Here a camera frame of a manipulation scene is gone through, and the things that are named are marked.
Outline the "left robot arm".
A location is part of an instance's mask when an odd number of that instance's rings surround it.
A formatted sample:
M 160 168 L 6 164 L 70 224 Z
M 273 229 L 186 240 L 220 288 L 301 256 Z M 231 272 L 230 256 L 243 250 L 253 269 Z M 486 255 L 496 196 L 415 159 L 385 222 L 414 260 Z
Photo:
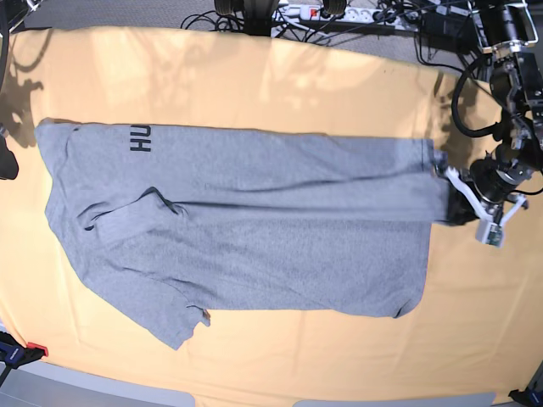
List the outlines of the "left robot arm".
M 464 136 L 491 136 L 498 146 L 461 171 L 460 186 L 451 189 L 448 221 L 452 225 L 485 216 L 495 223 L 504 220 L 504 204 L 523 195 L 519 185 L 542 171 L 542 75 L 535 56 L 527 50 L 538 41 L 528 5 L 525 1 L 471 1 L 468 7 L 480 55 L 456 83 L 451 115 Z M 473 71 L 488 60 L 493 63 L 490 95 L 501 108 L 501 119 L 474 130 L 463 123 L 458 103 Z

